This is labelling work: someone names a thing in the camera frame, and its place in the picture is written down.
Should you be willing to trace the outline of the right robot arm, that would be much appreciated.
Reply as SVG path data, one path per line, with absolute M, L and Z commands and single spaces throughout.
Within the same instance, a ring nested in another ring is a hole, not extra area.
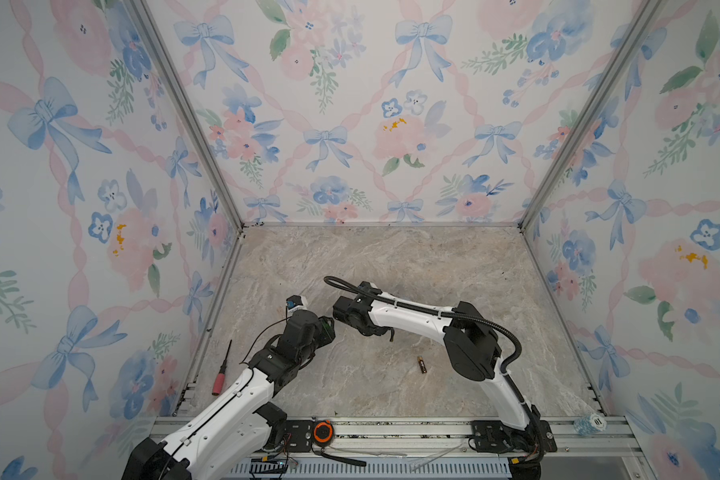
M 522 353 L 521 342 L 511 331 L 483 318 L 468 302 L 437 307 L 401 299 L 366 281 L 353 285 L 326 276 L 324 282 L 354 295 L 334 303 L 333 318 L 361 335 L 393 335 L 402 330 L 442 345 L 453 370 L 487 395 L 510 438 L 521 439 L 518 448 L 530 457 L 544 455 L 546 434 L 540 414 L 509 372 Z

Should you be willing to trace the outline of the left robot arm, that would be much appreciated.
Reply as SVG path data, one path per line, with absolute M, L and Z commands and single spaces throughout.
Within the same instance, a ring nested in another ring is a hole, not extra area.
M 139 443 L 122 477 L 221 479 L 250 454 L 281 448 L 287 414 L 272 399 L 335 337 L 332 318 L 293 311 L 210 406 L 163 440 Z

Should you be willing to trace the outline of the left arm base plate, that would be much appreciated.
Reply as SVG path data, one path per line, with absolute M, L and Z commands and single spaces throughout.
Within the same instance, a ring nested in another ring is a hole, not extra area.
M 288 453 L 307 453 L 313 445 L 315 421 L 285 420 L 271 429 L 270 437 L 262 447 L 269 454 L 287 451 Z

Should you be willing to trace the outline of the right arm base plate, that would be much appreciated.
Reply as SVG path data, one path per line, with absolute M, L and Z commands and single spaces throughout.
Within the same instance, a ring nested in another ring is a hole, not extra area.
M 538 445 L 538 438 L 532 425 L 521 431 L 509 428 L 498 420 L 475 420 L 470 423 L 470 427 L 470 447 L 477 452 L 532 453 Z

